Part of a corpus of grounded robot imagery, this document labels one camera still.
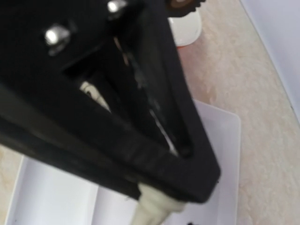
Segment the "white object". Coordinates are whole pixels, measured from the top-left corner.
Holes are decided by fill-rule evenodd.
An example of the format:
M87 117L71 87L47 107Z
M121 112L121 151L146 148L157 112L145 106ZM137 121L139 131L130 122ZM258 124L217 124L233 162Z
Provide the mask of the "white object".
M241 0L300 122L300 1Z
M187 204L164 225L235 225L240 162L240 119L195 101L222 168L210 200ZM129 225L137 202L120 193L25 158L6 225Z
M145 184L139 184L141 197L131 225L160 225L173 212L182 212L185 202L179 202L165 193Z
M181 18L169 18L169 24L178 47L195 42L202 31L202 21L198 9Z

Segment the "beige marble surface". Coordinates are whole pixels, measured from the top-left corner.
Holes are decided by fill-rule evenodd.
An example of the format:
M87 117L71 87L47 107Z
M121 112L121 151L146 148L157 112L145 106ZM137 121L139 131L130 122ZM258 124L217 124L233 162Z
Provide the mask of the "beige marble surface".
M300 128L238 0L208 0L203 32L180 50L193 96L242 120L238 225L300 224ZM20 156L0 147L0 225Z

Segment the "screw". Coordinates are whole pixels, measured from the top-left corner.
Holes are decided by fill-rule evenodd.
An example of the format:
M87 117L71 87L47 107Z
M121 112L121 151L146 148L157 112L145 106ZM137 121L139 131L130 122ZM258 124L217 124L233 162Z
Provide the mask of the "screw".
M110 13L117 13L127 5L124 0L112 0L107 3L107 8Z
M58 24L51 26L45 33L45 42L50 47L49 55L54 56L61 52L69 43L71 32Z

